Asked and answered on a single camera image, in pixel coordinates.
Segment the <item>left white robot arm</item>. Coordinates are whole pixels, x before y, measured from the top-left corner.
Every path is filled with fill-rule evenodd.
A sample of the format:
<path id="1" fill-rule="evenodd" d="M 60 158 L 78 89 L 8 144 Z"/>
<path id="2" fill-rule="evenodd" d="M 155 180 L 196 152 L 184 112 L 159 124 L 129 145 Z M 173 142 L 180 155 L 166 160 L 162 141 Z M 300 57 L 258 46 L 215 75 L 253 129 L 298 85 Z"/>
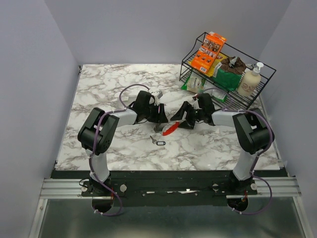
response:
<path id="1" fill-rule="evenodd" d="M 109 192 L 107 181 L 110 171 L 107 166 L 106 152 L 109 149 L 116 129 L 126 125 L 139 124 L 142 121 L 151 123 L 167 123 L 164 104 L 159 100 L 160 91 L 141 90 L 136 99 L 123 109 L 105 112 L 100 108 L 93 108 L 79 130 L 77 139 L 89 156 L 90 177 L 93 191 L 99 196 Z"/>

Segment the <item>metal keyring coil red holder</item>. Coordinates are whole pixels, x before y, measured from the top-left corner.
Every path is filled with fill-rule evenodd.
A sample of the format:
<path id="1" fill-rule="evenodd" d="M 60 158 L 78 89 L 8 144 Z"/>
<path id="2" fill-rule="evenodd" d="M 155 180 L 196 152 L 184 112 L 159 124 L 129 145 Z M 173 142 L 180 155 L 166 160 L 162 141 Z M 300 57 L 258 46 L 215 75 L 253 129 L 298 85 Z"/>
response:
<path id="1" fill-rule="evenodd" d="M 180 121 L 170 121 L 168 123 L 157 124 L 154 127 L 154 131 L 156 133 L 160 133 L 162 136 L 168 136 L 176 131 L 180 124 Z"/>

